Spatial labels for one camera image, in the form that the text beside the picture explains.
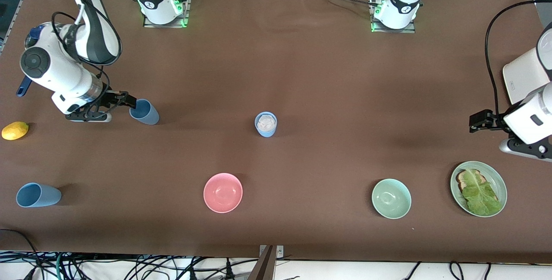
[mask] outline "yellow lemon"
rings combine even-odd
[[[29,124],[22,121],[16,121],[15,123],[10,123],[2,129],[2,137],[6,140],[17,140],[26,135],[27,131],[29,131]]]

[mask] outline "plate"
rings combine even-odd
[[[496,194],[496,197],[499,198],[499,202],[501,203],[502,207],[497,213],[494,213],[493,215],[477,215],[467,208],[467,202],[464,196],[462,195],[462,192],[460,191],[460,187],[458,186],[458,182],[456,181],[456,176],[462,172],[462,170],[466,169],[475,169],[479,170],[481,172],[481,175],[484,176],[487,181],[491,184],[491,188]],[[504,206],[506,205],[506,201],[508,200],[508,193],[506,191],[506,184],[504,184],[504,180],[502,179],[502,176],[496,170],[494,170],[491,166],[488,164],[483,164],[483,162],[479,161],[467,161],[459,164],[456,169],[452,172],[452,176],[450,177],[450,191],[452,192],[452,196],[454,197],[454,200],[458,203],[464,211],[468,212],[471,215],[475,215],[476,217],[494,217],[498,213],[501,213],[501,211],[504,209]]]

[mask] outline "green bowl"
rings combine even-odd
[[[502,204],[502,207],[497,213],[494,213],[493,215],[482,216],[469,211],[469,209],[467,208],[466,199],[464,199],[464,196],[460,191],[460,187],[458,186],[458,182],[456,181],[456,176],[466,169],[479,170],[481,172],[481,175],[483,175],[491,184],[491,188],[495,192],[496,197],[499,198],[499,202]],[[476,217],[494,217],[504,209],[506,201],[508,200],[506,184],[504,184],[502,176],[500,176],[500,174],[488,164],[483,164],[483,162],[479,161],[463,162],[456,167],[456,169],[452,172],[452,176],[450,177],[450,191],[452,192],[452,196],[454,197],[454,200],[458,203],[458,205],[462,207],[464,211],[468,212],[471,215],[475,215]]]
[[[384,179],[372,191],[372,204],[380,215],[392,220],[404,217],[412,205],[412,196],[402,182]]]

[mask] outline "blue cup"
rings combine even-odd
[[[130,116],[146,125],[155,125],[159,121],[159,113],[146,99],[136,100],[136,108],[129,109]]]
[[[274,129],[272,129],[270,131],[262,131],[261,129],[259,129],[259,127],[257,126],[257,123],[259,122],[260,117],[263,116],[263,115],[270,115],[270,116],[274,117],[274,120],[276,121],[276,126],[274,126]],[[262,113],[259,113],[259,115],[257,115],[257,117],[255,117],[255,128],[257,129],[259,134],[262,135],[263,137],[273,136],[274,133],[276,132],[276,127],[278,127],[278,119],[276,118],[276,116],[273,113],[262,112]]]
[[[25,184],[16,195],[17,204],[24,208],[46,207],[58,203],[60,199],[59,189],[39,183]]]

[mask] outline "toast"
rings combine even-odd
[[[487,182],[487,179],[481,175],[481,171],[479,170],[476,170],[476,169],[472,169],[473,172],[475,173],[475,176],[477,176],[479,178],[479,180],[481,180],[481,184]],[[464,181],[464,174],[466,173],[466,170],[458,173],[458,175],[456,176],[456,181],[458,182],[458,187],[460,188],[460,191],[463,191],[464,188],[466,188],[466,183]]]

